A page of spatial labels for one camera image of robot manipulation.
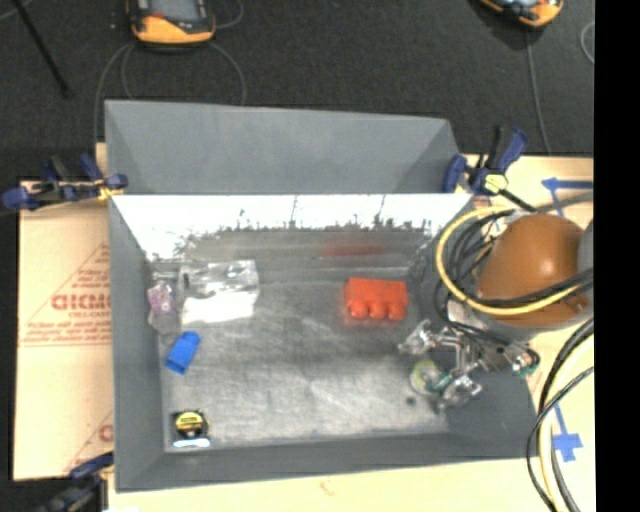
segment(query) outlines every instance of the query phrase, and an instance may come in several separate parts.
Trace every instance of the gray fabric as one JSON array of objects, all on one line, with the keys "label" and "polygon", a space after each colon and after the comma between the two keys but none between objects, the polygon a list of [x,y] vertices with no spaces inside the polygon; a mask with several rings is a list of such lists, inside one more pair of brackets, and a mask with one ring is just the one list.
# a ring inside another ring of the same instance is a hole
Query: gray fabric
[{"label": "gray fabric", "polygon": [[129,193],[440,192],[449,123],[295,109],[107,101],[108,162]]}]

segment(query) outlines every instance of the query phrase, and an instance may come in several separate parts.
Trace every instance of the yellow cable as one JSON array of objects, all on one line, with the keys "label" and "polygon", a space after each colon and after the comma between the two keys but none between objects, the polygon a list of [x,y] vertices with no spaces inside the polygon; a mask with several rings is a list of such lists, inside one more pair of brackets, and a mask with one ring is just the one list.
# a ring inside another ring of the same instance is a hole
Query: yellow cable
[{"label": "yellow cable", "polygon": [[480,302],[477,302],[475,300],[473,300],[471,297],[469,297],[464,291],[462,291],[460,288],[458,288],[453,281],[451,281],[451,279],[449,278],[447,271],[444,267],[444,248],[445,245],[447,243],[447,241],[449,240],[449,238],[451,238],[451,235],[455,232],[456,229],[458,229],[462,224],[464,224],[465,222],[467,222],[469,219],[473,219],[475,217],[480,217],[482,215],[487,215],[487,214],[491,214],[491,213],[502,213],[505,211],[509,211],[512,210],[513,208],[508,208],[505,206],[491,206],[489,208],[483,208],[482,210],[473,210],[471,212],[468,212],[464,215],[462,215],[461,217],[459,217],[458,219],[456,219],[454,222],[452,222],[442,233],[442,236],[440,237],[440,240],[438,242],[438,245],[436,246],[436,268],[438,270],[438,274],[440,274],[440,278],[442,279],[442,281],[444,282],[445,286],[449,289],[449,291],[451,291],[451,293],[458,298],[459,300],[461,300],[462,302],[464,302],[465,304],[468,304],[469,306],[471,306],[474,309],[477,309],[478,311],[481,311],[483,313],[487,313],[489,315],[498,315],[498,316],[512,316],[512,315],[522,315],[524,313],[530,313],[532,311],[537,311],[538,309],[544,308],[545,306],[549,306],[557,301],[559,301],[560,299],[563,299],[564,297],[567,297],[569,295],[571,295],[573,292],[575,292],[579,287],[578,286],[572,286],[570,288],[566,288],[565,290],[562,290],[560,292],[554,293],[553,295],[545,298],[545,299],[540,299],[539,301],[536,302],[532,302],[531,304],[527,304],[525,306],[514,306],[514,307],[510,307],[510,308],[497,308],[497,307],[491,307],[491,306],[486,306],[485,304],[481,304]]},{"label": "yellow cable", "polygon": [[[562,389],[570,378],[565,376],[569,375],[573,377],[576,372],[572,371],[576,364],[582,359],[584,354],[593,350],[594,346],[594,336],[593,334],[589,336],[578,348],[576,348],[569,357],[566,358],[563,363],[560,371],[556,374],[556,378],[551,384],[549,388],[549,398],[553,398],[553,396]],[[543,420],[540,425],[540,430],[538,431],[539,438],[539,446],[540,451],[538,453],[538,458],[540,459],[540,468],[542,470],[542,478],[545,483],[545,487],[547,488],[547,493],[551,497],[551,501],[556,506],[556,508],[560,510],[567,510],[564,504],[564,500],[562,499],[562,495],[555,485],[555,479],[553,477],[553,466],[551,464],[551,449],[553,444],[553,433],[552,433],[552,421],[550,415]]]}]

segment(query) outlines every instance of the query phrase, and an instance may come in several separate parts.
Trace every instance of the purple object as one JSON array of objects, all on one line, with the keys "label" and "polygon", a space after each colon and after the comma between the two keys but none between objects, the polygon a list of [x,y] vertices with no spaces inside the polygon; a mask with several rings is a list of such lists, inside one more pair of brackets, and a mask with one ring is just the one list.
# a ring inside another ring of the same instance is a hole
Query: purple object
[{"label": "purple object", "polygon": [[166,283],[158,283],[147,290],[147,299],[156,315],[164,315],[173,311],[171,287]]}]

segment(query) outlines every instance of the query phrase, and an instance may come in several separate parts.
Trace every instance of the blue block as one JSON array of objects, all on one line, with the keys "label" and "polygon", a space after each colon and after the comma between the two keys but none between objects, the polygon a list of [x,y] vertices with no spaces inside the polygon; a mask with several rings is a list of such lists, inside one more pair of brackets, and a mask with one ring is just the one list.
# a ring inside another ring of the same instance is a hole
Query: blue block
[{"label": "blue block", "polygon": [[572,460],[576,460],[576,454],[573,450],[576,448],[582,448],[583,444],[580,440],[579,434],[568,434],[563,432],[562,434],[553,436],[553,447],[560,451],[564,462],[570,462]]},{"label": "blue block", "polygon": [[194,331],[186,331],[176,340],[164,365],[180,375],[184,375],[191,364],[200,344],[200,336]]}]

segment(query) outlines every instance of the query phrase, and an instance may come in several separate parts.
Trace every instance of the wire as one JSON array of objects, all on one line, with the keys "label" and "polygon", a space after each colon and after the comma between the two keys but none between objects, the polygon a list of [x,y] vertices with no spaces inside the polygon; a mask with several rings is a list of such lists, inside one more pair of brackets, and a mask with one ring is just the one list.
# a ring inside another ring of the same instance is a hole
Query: wire
[{"label": "wire", "polygon": [[472,298],[469,294],[467,294],[461,288],[459,288],[458,285],[451,279],[451,277],[447,273],[447,270],[444,264],[444,249],[447,244],[447,241],[452,237],[453,233],[462,224],[464,224],[465,222],[475,217],[479,217],[481,215],[488,215],[492,213],[505,213],[505,212],[512,212],[512,211],[513,209],[511,208],[506,208],[502,206],[493,206],[493,207],[484,208],[482,210],[473,210],[471,212],[468,212],[460,216],[458,219],[453,221],[449,226],[447,226],[447,228],[442,233],[440,240],[438,241],[438,244],[436,246],[436,254],[435,254],[436,269],[438,271],[438,274],[440,275],[440,278],[444,282],[445,286],[451,291],[451,293],[458,300],[462,301],[465,304],[468,304],[469,306],[471,306],[474,309],[477,309],[478,311],[481,311],[483,313],[487,313],[490,315],[513,316],[513,315],[520,315],[524,313],[530,313],[532,311],[537,311],[538,309],[549,306],[562,299],[568,298],[570,295],[574,294],[576,291],[579,290],[579,286],[574,285],[574,286],[570,286],[568,288],[562,289],[558,292],[552,293],[547,297],[533,301],[526,305],[495,307],[495,306],[488,306]]},{"label": "wire", "polygon": [[[584,337],[584,332],[585,331],[582,330],[582,328],[578,329],[578,331],[576,331],[576,333],[567,341],[567,343],[565,343],[565,346],[567,346],[569,342],[573,344],[573,348],[571,349],[570,353],[563,354],[562,351],[558,353],[558,356],[554,361],[554,367],[549,372],[548,377],[545,381],[545,385],[547,383],[549,384],[549,386],[546,387],[547,392],[549,392],[551,389],[553,389],[555,392],[557,383],[565,381],[566,379],[564,378],[564,376],[573,371],[573,368],[582,360],[586,352],[588,352],[589,350],[593,350],[593,330],[590,331],[590,334],[586,334],[586,337]],[[579,510],[562,476],[560,465],[555,453],[555,447],[553,446],[551,422],[549,421],[548,417],[543,422],[541,422],[538,432],[538,446],[538,455],[540,457],[542,476],[545,481],[547,493],[552,497],[552,501],[554,502],[554,504],[556,504],[556,506],[558,503],[564,502],[570,511]],[[555,477],[555,481],[558,487],[557,490],[552,483],[553,477]]]},{"label": "wire", "polygon": [[547,137],[547,130],[544,125],[544,117],[542,116],[542,108],[540,107],[540,96],[538,94],[538,84],[536,82],[536,71],[533,62],[533,50],[531,49],[531,41],[529,39],[529,31],[524,31],[525,45],[527,47],[527,62],[529,64],[529,80],[531,81],[531,92],[533,93],[533,102],[536,109],[536,118],[538,120],[538,128],[540,129],[540,135],[542,135],[542,141],[544,143],[545,150],[548,154],[551,154],[551,146]]},{"label": "wire", "polygon": [[[131,41],[122,45],[116,52],[111,56],[107,65],[104,67],[102,74],[100,76],[100,80],[98,81],[98,88],[96,90],[95,103],[94,103],[94,116],[93,116],[93,140],[94,143],[98,142],[98,122],[100,117],[100,100],[102,99],[102,89],[104,88],[104,82],[109,74],[109,71],[113,67],[114,63],[118,60],[118,58],[123,55],[122,61],[120,64],[120,83],[121,86],[128,98],[133,98],[133,94],[129,89],[129,83],[126,78],[126,65],[129,61],[129,57],[131,52],[134,50],[136,46],[135,41]],[[240,80],[240,105],[244,105],[247,101],[247,83],[244,77],[244,73],[242,69],[238,65],[238,63],[229,55],[229,53],[224,50],[221,46],[209,42],[209,46],[220,53],[228,62],[231,64],[231,67],[235,70],[238,75],[238,79]]]},{"label": "wire", "polygon": [[527,446],[526,446],[525,453],[526,453],[526,463],[527,463],[527,471],[529,472],[529,477],[531,478],[531,482],[536,488],[536,491],[538,492],[538,495],[540,496],[542,501],[544,501],[545,505],[547,505],[547,508],[549,508],[549,510],[553,512],[557,512],[558,508],[556,507],[556,504],[553,502],[552,498],[549,496],[547,490],[545,490],[542,487],[542,485],[540,484],[540,481],[538,480],[538,477],[533,471],[533,465],[531,464],[531,447],[533,444],[533,440],[534,438],[536,438],[542,423],[544,422],[549,412],[553,409],[553,407],[557,403],[559,403],[569,392],[571,392],[578,384],[580,384],[589,375],[591,375],[593,371],[594,371],[594,367],[590,366],[586,370],[579,373],[576,377],[571,379],[571,381],[569,381],[569,383],[566,386],[564,386],[556,395],[554,395],[553,398],[551,398],[551,400],[549,400],[549,402],[545,404],[544,408],[538,414],[536,422],[531,432],[529,433],[529,436],[527,437]]},{"label": "wire", "polygon": [[[33,0],[25,0],[24,2],[22,2],[22,7],[27,7],[31,2],[33,2]],[[7,18],[10,18],[11,16],[17,13],[18,13],[18,9],[16,9],[15,7],[13,9],[9,9],[4,14],[0,14],[0,21],[6,20]]]},{"label": "wire", "polygon": [[240,66],[238,65],[238,63],[233,59],[233,57],[231,57],[231,55],[229,55],[229,53],[227,53],[227,51],[222,48],[220,45],[217,45],[216,43],[210,42],[209,46],[211,48],[213,48],[214,50],[217,50],[218,52],[220,52],[220,54],[227,59],[227,61],[229,61],[229,64],[231,64],[231,66],[233,67],[233,69],[235,69],[236,73],[238,74],[238,78],[240,80],[240,86],[241,86],[241,99],[240,99],[240,105],[244,105],[247,102],[247,83],[244,79],[244,73],[242,72],[242,69],[240,69]]},{"label": "wire", "polygon": [[51,53],[49,52],[49,49],[45,45],[44,40],[40,35],[40,32],[38,32],[38,29],[36,28],[33,21],[31,20],[31,16],[29,16],[29,12],[27,11],[27,9],[25,9],[21,0],[12,0],[12,1],[16,6],[16,11],[20,15],[20,18],[22,19],[25,27],[27,27],[27,30],[29,31],[29,35],[31,36],[31,39],[37,46],[38,51],[40,52],[40,55],[42,56],[47,66],[49,67],[49,71],[51,71],[51,74],[55,78],[58,84],[58,87],[60,89],[60,94],[65,99],[73,98],[74,96],[73,90],[71,89],[71,87],[69,87],[69,84],[62,76],[62,73],[60,73],[60,69],[58,69],[58,66],[55,60],[53,59],[53,57],[51,56]]},{"label": "wire", "polygon": [[545,213],[545,212],[550,212],[551,210],[566,208],[574,204],[587,203],[589,201],[593,201],[593,191],[568,197],[566,199],[556,201],[555,203],[554,202],[547,203],[542,206],[538,206],[537,208],[538,208],[538,212]]},{"label": "wire", "polygon": [[[220,45],[213,42],[209,42],[209,46],[215,51],[217,51],[218,53],[220,53],[220,55],[222,55],[227,60],[227,62],[231,65],[231,67],[234,69],[234,71],[238,75],[238,79],[240,81],[240,105],[244,105],[247,102],[247,83],[244,78],[244,73],[242,72],[242,69],[240,68],[238,63],[235,61],[235,59],[231,57],[231,55]],[[127,80],[127,65],[129,63],[129,57],[131,56],[131,52],[133,51],[133,49],[134,49],[133,46],[130,48],[127,48],[122,57],[122,61],[120,62],[120,83],[128,98],[134,98],[134,95],[131,93],[131,90],[129,89],[129,82]]]},{"label": "wire", "polygon": [[[487,216],[485,219],[474,221],[469,227],[464,229],[462,234],[456,237],[456,242],[454,244],[454,248],[451,251],[450,261],[453,261],[453,265],[449,265],[449,268],[452,268],[453,272],[450,272],[451,280],[453,283],[462,288],[460,283],[462,279],[464,279],[469,273],[475,270],[479,264],[482,262],[486,256],[490,253],[493,245],[493,239],[490,238],[489,241],[484,240],[486,235],[483,235],[480,242],[475,243],[471,248],[466,248],[466,244],[470,239],[480,232],[484,226],[487,224],[495,222],[497,218],[504,217],[508,215],[510,212],[507,210],[502,214],[493,214]],[[470,256],[476,256],[475,260],[471,264],[471,266],[463,273],[462,265],[465,260]],[[555,283],[552,286],[548,286],[541,290],[536,290],[533,293],[529,293],[527,295],[523,295],[520,297],[515,297],[511,299],[495,299],[495,300],[483,300],[480,299],[477,295],[473,293],[468,293],[468,296],[475,300],[476,302],[483,304],[485,306],[520,306],[525,304],[531,304],[536,302],[542,298],[548,297],[553,293],[560,292],[567,287],[577,286],[576,290],[572,295],[579,295],[584,293],[588,289],[593,287],[593,269],[587,269],[575,276],[572,276],[564,281],[559,283]]]},{"label": "wire", "polygon": [[100,100],[102,99],[102,89],[104,87],[104,82],[107,78],[107,75],[109,74],[109,71],[111,70],[111,67],[118,60],[118,57],[120,57],[120,55],[125,50],[127,50],[127,48],[133,47],[133,45],[135,45],[135,42],[131,41],[122,45],[118,50],[116,50],[116,52],[109,59],[109,62],[107,62],[107,65],[102,70],[102,74],[100,75],[100,80],[98,81],[98,87],[96,89],[96,95],[95,95],[94,105],[93,105],[93,142],[94,144],[98,142],[98,138],[99,138],[98,137],[98,120],[100,117]]},{"label": "wire", "polygon": [[596,64],[596,59],[594,58],[593,55],[591,55],[591,53],[589,52],[589,50],[587,50],[587,45],[584,42],[584,38],[587,35],[587,32],[589,31],[589,29],[591,27],[595,27],[596,26],[596,22],[595,20],[587,23],[584,28],[582,29],[582,31],[580,32],[580,48],[582,48],[582,52],[584,53],[585,57],[589,60],[589,62],[591,62],[591,64],[593,64],[595,66]]},{"label": "wire", "polygon": [[452,320],[451,317],[449,317],[449,312],[447,309],[447,304],[449,302],[451,294],[447,293],[444,296],[445,298],[444,301],[440,299],[442,295],[441,291],[442,291],[443,285],[444,283],[442,281],[439,281],[437,283],[433,293],[433,302],[435,304],[436,312],[438,313],[438,316],[440,316],[440,318],[445,322],[447,326],[449,326],[452,330],[464,336],[467,336],[474,342],[477,342],[477,338],[481,338],[483,340],[486,340],[490,343],[497,344],[497,345],[507,346],[511,343],[510,340],[503,338],[502,336],[495,334],[491,331],[483,330],[473,325]]},{"label": "wire", "polygon": [[581,343],[592,336],[594,332],[595,319],[591,317],[573,332],[569,339],[564,343],[562,348],[558,351],[558,355],[556,356],[556,359],[554,360],[551,369],[547,374],[547,379],[542,386],[542,390],[540,391],[538,409],[542,409],[544,407],[544,404],[547,401],[547,396],[549,395],[549,389],[553,385],[556,374],[560,370],[560,367],[563,365],[564,361]]},{"label": "wire", "polygon": [[238,15],[231,21],[223,23],[222,25],[218,25],[216,27],[216,30],[225,30],[227,28],[235,27],[242,21],[242,18],[244,17],[244,4],[241,2],[241,0],[236,0],[236,3],[238,4],[238,8],[240,9]]}]

